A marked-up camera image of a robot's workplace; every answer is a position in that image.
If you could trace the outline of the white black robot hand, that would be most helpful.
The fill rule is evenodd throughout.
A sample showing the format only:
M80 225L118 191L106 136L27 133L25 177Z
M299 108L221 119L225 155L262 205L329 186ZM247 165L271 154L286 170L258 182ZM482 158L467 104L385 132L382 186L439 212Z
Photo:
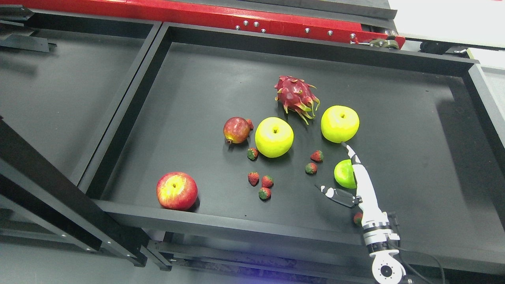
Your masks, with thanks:
M388 216L379 208L373 183L367 169L348 144L341 142L341 145L346 148L347 154L351 160L353 176L357 185L356 195L345 193L343 189L335 189L317 183L315 187L327 198L340 205L347 208L358 206L363 213L361 226L365 232L390 229Z

